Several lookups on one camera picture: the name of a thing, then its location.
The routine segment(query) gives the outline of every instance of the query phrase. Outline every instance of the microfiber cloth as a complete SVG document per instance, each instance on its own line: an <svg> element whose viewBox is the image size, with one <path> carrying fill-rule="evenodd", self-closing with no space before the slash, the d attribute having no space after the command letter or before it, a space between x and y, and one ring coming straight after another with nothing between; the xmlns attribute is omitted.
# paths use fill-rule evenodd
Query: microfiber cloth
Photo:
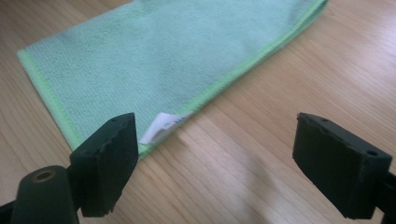
<svg viewBox="0 0 396 224"><path fill-rule="evenodd" d="M42 39L20 60L72 149L134 112L196 113L310 25L326 0L134 0ZM140 144L144 157L157 144Z"/></svg>

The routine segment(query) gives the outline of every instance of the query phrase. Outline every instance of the wood grain surface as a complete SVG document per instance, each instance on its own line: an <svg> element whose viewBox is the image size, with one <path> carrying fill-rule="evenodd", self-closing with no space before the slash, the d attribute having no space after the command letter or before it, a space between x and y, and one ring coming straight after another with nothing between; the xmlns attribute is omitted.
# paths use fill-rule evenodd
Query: wood grain surface
<svg viewBox="0 0 396 224"><path fill-rule="evenodd" d="M67 166L71 153L16 51L127 2L0 0L0 204L15 199L25 175ZM330 1L309 29L139 162L114 213L81 223L357 222L293 161L299 112L396 156L394 0Z"/></svg>

